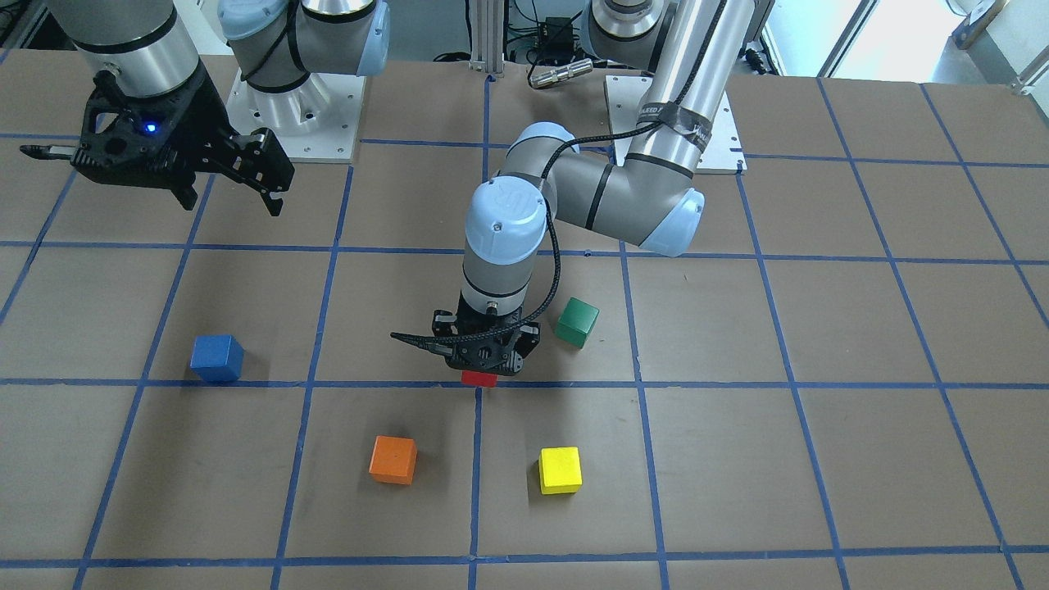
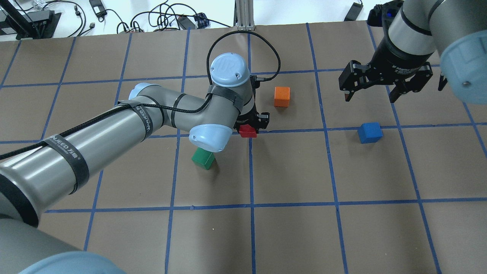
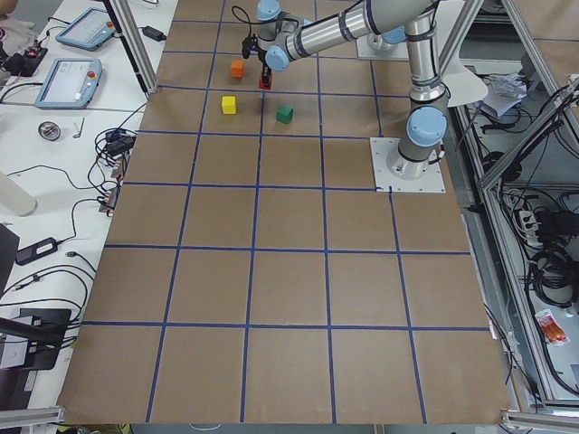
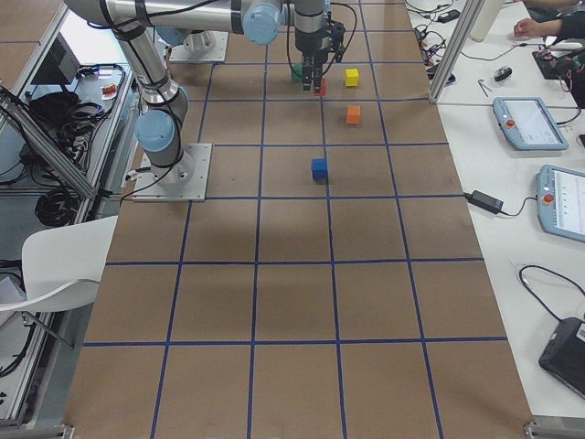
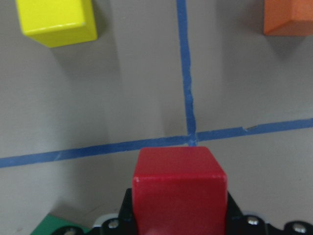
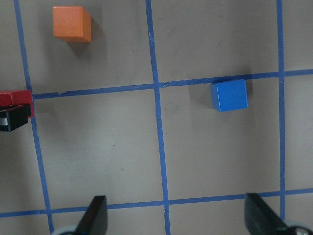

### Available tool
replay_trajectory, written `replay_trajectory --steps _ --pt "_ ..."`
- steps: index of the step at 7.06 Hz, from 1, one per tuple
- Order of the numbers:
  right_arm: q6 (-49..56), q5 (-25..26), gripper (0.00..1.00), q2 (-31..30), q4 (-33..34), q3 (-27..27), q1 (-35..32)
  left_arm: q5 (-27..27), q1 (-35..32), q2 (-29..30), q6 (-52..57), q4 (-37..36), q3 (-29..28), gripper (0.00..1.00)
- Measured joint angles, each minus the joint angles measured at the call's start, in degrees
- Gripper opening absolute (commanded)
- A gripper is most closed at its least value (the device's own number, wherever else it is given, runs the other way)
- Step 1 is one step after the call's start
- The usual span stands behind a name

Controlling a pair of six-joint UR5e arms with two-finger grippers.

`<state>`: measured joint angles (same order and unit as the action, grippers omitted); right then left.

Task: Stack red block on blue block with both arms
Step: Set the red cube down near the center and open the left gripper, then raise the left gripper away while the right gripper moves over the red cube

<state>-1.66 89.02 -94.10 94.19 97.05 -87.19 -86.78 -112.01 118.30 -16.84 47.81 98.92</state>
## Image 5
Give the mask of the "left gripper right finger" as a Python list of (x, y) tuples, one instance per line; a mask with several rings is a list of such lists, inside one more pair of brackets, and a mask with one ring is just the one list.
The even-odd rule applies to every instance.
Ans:
[(291, 221), (278, 229), (254, 214), (243, 214), (239, 206), (228, 194), (226, 226), (227, 235), (311, 235), (313, 225), (305, 221)]

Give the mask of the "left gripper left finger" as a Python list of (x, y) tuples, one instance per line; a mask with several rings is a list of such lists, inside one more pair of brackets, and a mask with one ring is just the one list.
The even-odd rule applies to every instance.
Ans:
[(92, 235), (136, 235), (137, 225), (133, 212), (132, 189), (128, 188), (118, 214), (106, 214), (98, 218)]

